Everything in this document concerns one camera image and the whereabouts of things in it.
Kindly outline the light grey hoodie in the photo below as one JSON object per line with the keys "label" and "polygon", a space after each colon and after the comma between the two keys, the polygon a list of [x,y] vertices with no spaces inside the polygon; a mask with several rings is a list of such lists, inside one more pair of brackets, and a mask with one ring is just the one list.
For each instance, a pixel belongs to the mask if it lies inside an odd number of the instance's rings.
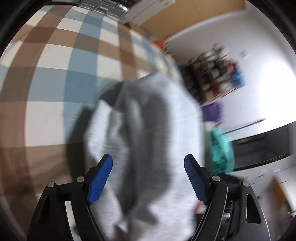
{"label": "light grey hoodie", "polygon": [[84,134],[85,166],[113,167],[91,206],[106,240],[188,240],[197,197],[184,168],[204,164],[198,102],[163,73],[127,81],[98,101]]}

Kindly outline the teal garment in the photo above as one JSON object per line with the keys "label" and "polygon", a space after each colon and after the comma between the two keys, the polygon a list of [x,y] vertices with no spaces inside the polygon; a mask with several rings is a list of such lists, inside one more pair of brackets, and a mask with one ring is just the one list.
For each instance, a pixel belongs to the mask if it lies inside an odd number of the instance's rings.
{"label": "teal garment", "polygon": [[219,128],[212,129],[210,135],[210,173],[231,173],[235,164],[232,140]]}

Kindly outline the purple bag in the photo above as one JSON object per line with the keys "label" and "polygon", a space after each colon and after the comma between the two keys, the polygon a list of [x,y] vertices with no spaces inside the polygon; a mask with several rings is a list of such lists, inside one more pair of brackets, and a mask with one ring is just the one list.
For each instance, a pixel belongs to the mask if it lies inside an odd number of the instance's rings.
{"label": "purple bag", "polygon": [[220,102],[213,102],[211,104],[202,106],[203,121],[212,121],[215,123],[223,122],[223,106]]}

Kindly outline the wooden shoe rack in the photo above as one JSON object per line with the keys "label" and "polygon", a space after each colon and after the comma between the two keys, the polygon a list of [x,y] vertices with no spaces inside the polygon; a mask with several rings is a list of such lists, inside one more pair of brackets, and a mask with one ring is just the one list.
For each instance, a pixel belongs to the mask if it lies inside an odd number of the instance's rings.
{"label": "wooden shoe rack", "polygon": [[208,105],[245,85],[237,61],[228,57],[221,44],[180,66],[189,93],[201,105]]}

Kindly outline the checkered bed cover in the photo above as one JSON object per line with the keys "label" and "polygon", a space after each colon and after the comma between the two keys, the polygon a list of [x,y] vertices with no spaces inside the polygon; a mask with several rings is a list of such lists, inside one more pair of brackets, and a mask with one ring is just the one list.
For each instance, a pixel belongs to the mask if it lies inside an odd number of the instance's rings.
{"label": "checkered bed cover", "polygon": [[155,44],[78,6],[44,6],[13,37],[1,56],[1,208],[21,237],[45,185],[83,174],[100,97],[152,72],[181,80]]}

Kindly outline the red plastic bag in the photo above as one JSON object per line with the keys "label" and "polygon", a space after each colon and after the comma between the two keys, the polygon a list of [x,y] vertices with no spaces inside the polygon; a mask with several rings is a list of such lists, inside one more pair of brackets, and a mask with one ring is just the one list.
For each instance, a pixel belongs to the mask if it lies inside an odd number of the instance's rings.
{"label": "red plastic bag", "polygon": [[165,42],[162,39],[155,40],[153,43],[158,46],[160,49],[165,49]]}

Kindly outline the wooden door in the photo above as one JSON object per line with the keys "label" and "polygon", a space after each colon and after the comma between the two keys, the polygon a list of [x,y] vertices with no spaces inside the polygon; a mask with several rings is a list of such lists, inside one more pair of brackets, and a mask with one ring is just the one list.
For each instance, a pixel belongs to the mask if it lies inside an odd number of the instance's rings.
{"label": "wooden door", "polygon": [[165,39],[194,24],[245,9],[244,0],[177,0],[144,22],[141,27],[155,37]]}

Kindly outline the silver flat suitcase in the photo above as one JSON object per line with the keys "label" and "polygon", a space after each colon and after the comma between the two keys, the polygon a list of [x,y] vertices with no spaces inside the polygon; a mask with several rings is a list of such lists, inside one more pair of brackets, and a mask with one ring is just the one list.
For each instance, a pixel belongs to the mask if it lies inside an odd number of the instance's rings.
{"label": "silver flat suitcase", "polygon": [[81,0],[78,6],[102,13],[117,20],[121,20],[128,12],[126,6],[115,1]]}

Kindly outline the wall light switch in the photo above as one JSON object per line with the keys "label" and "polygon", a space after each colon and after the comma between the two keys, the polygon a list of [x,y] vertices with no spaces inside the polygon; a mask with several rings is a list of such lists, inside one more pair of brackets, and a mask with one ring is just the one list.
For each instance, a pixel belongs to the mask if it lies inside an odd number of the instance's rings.
{"label": "wall light switch", "polygon": [[245,59],[249,56],[247,51],[242,51],[240,52],[239,56],[241,57],[241,59]]}

